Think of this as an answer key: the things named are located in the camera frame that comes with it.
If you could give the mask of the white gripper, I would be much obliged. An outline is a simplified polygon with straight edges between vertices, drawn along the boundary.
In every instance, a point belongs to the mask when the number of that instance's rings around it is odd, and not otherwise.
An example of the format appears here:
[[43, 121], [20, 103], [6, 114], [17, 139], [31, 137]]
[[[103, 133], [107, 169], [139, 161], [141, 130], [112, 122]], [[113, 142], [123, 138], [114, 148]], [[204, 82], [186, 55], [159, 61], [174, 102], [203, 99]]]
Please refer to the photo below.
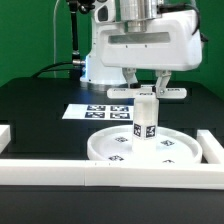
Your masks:
[[121, 67], [129, 88], [138, 85], [136, 69], [157, 70], [155, 92], [167, 96], [171, 71], [195, 69], [202, 61], [200, 33], [193, 34], [196, 13], [193, 10], [164, 13], [148, 20], [146, 31], [125, 33], [122, 23], [101, 26], [97, 51], [108, 67]]

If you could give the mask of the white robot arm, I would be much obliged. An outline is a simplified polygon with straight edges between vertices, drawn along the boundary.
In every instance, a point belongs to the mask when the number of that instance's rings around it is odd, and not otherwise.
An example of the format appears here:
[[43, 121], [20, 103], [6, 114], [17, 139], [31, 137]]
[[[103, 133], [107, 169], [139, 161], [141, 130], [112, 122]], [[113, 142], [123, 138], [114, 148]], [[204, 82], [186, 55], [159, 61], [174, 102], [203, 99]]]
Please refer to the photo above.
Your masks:
[[154, 70], [152, 90], [159, 98], [183, 98], [170, 90], [173, 71], [197, 68], [202, 61], [200, 13], [189, 3], [164, 0], [96, 0], [92, 13], [92, 48], [85, 58], [81, 85], [110, 93], [114, 87], [136, 89], [138, 69]]

